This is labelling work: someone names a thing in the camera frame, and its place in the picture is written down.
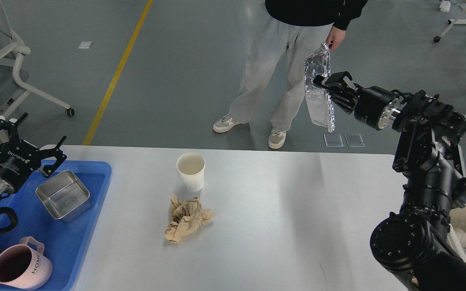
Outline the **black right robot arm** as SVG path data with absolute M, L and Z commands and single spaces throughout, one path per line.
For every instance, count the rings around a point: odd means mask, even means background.
M 438 96 L 363 88 L 349 72 L 313 79 L 347 114 L 400 133 L 393 169 L 407 178 L 399 213 L 373 230 L 371 252 L 409 291 L 466 291 L 466 262 L 447 241 L 450 211 L 466 205 L 459 141 L 466 116 Z

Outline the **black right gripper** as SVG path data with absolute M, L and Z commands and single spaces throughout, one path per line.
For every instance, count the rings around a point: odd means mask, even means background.
M 378 86 L 358 88 L 347 71 L 335 72 L 329 77 L 317 75 L 312 85 L 327 90 L 333 102 L 346 114 L 354 112 L 357 121 L 377 131 L 392 124 L 390 119 L 393 120 L 400 113 L 400 100 L 396 93 Z

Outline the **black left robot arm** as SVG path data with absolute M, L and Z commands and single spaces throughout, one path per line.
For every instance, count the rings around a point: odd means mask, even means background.
M 0 201 L 16 193 L 35 171 L 50 177 L 66 160 L 61 146 L 63 136 L 54 148 L 40 150 L 20 139 L 18 126 L 28 116 L 23 114 L 17 121 L 0 118 Z M 0 234 L 13 230 L 18 217 L 11 207 L 0 207 Z

